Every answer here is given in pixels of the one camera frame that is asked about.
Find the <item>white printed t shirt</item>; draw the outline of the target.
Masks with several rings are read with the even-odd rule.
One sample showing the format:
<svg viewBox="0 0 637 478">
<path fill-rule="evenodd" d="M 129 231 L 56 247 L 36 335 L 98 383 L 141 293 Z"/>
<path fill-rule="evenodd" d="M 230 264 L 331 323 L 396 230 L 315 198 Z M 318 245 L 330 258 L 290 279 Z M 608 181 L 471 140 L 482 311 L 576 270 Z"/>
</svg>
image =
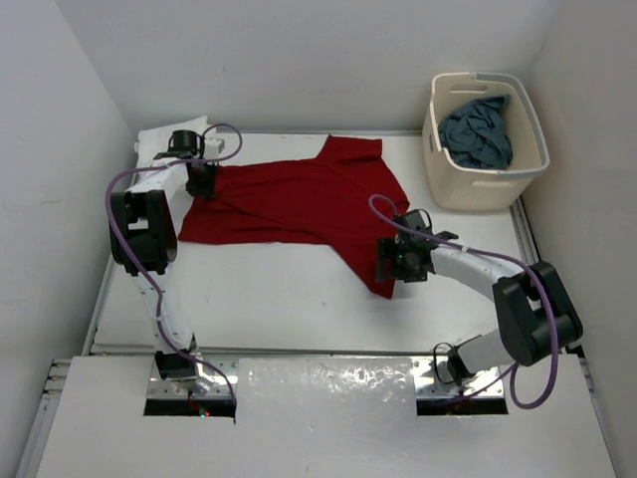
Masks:
<svg viewBox="0 0 637 478">
<path fill-rule="evenodd" d="M 169 140 L 176 130 L 193 130 L 201 133 L 208 126 L 208 116 L 202 116 L 184 122 L 169 124 L 157 128 L 141 130 L 137 136 L 135 151 L 137 167 L 151 166 L 158 153 L 168 149 Z"/>
</svg>

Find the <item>red t shirt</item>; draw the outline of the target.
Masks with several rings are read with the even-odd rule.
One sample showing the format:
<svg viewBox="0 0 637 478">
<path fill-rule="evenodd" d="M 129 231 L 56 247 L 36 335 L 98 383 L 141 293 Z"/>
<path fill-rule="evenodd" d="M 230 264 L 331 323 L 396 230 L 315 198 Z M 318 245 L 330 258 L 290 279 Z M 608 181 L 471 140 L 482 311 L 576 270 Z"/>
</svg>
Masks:
<svg viewBox="0 0 637 478">
<path fill-rule="evenodd" d="M 394 282 L 377 282 L 376 242 L 393 234 L 383 216 L 410 206 L 382 158 L 379 139 L 329 136 L 314 158 L 221 166 L 215 195 L 196 198 L 178 238 L 207 245 L 328 245 L 380 297 Z"/>
</svg>

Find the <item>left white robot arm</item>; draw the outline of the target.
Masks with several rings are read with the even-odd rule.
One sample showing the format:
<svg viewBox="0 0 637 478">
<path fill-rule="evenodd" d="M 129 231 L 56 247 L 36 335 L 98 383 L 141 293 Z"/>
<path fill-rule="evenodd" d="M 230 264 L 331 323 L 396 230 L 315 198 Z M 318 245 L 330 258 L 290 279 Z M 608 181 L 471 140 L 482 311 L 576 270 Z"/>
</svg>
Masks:
<svg viewBox="0 0 637 478">
<path fill-rule="evenodd" d="M 169 202 L 185 186 L 214 189 L 217 166 L 204 160 L 204 137 L 176 130 L 167 151 L 150 166 L 125 171 L 106 189 L 106 215 L 113 259 L 133 279 L 148 311 L 154 335 L 154 362 L 162 379 L 182 385 L 202 376 L 194 333 L 174 312 L 167 291 L 178 241 Z"/>
</svg>

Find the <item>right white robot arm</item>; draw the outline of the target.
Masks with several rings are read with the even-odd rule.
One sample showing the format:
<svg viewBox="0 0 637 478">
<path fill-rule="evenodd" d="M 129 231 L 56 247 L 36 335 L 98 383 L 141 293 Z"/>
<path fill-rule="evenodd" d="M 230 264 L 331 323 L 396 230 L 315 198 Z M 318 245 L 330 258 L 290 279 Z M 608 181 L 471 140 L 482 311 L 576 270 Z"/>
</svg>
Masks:
<svg viewBox="0 0 637 478">
<path fill-rule="evenodd" d="M 582 322 L 551 264 L 539 261 L 528 266 L 502 254 L 462 246 L 449 231 L 434 233 L 428 217 L 417 210 L 390 222 L 395 236 L 377 242 L 378 281 L 417 283 L 438 275 L 472 289 L 495 306 L 496 329 L 451 346 L 446 360 L 434 367 L 439 383 L 461 386 L 495 366 L 531 366 L 582 337 Z"/>
</svg>

